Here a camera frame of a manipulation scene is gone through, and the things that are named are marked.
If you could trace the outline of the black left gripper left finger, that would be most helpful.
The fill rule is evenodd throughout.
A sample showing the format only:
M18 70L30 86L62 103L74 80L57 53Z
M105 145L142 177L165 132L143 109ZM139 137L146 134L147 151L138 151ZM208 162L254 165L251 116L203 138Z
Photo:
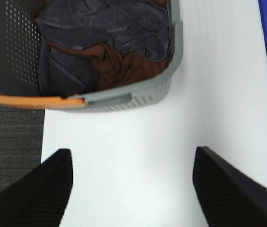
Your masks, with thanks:
M71 151L59 149L0 192L0 227L58 227L72 186Z

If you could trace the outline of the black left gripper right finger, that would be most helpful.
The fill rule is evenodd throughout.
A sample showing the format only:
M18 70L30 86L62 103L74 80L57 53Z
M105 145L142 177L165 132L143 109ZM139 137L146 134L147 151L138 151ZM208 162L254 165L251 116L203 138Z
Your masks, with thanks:
M194 189L210 227L267 227L267 188L208 147L197 147Z

